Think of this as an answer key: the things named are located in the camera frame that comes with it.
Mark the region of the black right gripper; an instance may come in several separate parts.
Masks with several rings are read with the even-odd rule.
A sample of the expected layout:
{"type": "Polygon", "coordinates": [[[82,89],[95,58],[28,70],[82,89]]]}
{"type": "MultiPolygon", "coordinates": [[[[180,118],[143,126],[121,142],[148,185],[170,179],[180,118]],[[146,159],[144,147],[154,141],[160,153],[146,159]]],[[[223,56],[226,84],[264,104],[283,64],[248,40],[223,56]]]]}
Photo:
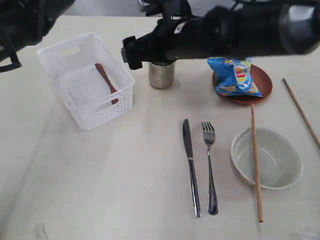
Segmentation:
{"type": "Polygon", "coordinates": [[[131,70],[143,62],[172,63],[228,55],[235,36],[234,12],[217,6],[203,17],[158,20],[154,30],[123,39],[122,59],[131,70]]]}

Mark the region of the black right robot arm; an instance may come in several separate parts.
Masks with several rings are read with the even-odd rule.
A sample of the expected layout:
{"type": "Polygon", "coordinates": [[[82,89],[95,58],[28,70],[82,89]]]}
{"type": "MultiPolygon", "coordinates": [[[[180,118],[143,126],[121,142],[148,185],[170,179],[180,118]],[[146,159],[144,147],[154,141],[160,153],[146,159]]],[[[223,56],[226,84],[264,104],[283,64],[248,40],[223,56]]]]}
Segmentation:
{"type": "Polygon", "coordinates": [[[317,0],[237,0],[204,16],[186,0],[142,0],[147,16],[161,14],[154,30],[123,40],[122,59],[131,70],[144,62],[226,57],[307,55],[320,44],[317,0]]]}

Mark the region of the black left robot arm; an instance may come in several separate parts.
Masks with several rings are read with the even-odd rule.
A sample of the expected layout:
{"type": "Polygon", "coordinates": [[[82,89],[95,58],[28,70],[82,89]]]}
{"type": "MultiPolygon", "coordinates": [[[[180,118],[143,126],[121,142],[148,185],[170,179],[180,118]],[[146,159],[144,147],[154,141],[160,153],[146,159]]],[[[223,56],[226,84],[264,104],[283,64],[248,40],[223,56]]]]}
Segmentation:
{"type": "Polygon", "coordinates": [[[0,2],[0,60],[37,45],[73,0],[2,0],[0,2]]]}

